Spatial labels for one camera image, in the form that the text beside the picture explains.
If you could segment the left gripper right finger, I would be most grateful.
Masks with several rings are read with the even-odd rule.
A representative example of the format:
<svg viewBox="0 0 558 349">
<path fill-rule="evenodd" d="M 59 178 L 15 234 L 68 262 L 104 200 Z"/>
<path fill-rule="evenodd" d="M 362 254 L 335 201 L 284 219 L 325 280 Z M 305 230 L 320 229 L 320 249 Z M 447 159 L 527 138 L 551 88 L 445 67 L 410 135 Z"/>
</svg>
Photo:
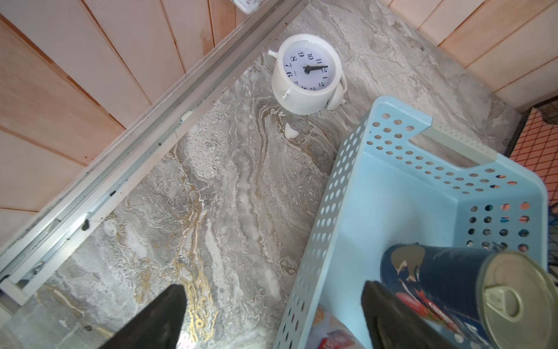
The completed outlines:
<svg viewBox="0 0 558 349">
<path fill-rule="evenodd" d="M 374 348 L 453 347 L 379 282 L 365 283 L 361 306 Z"/>
</svg>

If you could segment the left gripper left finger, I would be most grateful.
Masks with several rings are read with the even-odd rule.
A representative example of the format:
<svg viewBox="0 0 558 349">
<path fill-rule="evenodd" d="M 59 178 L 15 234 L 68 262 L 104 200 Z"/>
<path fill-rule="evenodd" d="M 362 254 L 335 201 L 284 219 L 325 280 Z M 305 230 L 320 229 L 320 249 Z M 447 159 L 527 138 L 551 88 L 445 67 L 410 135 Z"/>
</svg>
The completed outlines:
<svg viewBox="0 0 558 349">
<path fill-rule="evenodd" d="M 176 348 L 187 308 L 184 286 L 172 284 L 102 348 Z"/>
</svg>

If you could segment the light blue plastic basket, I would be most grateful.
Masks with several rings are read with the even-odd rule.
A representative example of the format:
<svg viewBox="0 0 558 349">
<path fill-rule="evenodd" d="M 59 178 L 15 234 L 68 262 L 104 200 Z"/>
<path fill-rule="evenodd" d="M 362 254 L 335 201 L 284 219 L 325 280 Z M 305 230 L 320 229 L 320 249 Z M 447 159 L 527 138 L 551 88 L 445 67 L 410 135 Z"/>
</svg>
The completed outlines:
<svg viewBox="0 0 558 349">
<path fill-rule="evenodd" d="M 367 281 L 386 288 L 382 256 L 396 244 L 519 252 L 547 273 L 545 185 L 431 116 L 377 98 L 341 144 L 274 347 L 305 348 L 322 305 L 373 348 L 361 295 Z M 453 347 L 488 348 L 418 317 Z"/>
</svg>

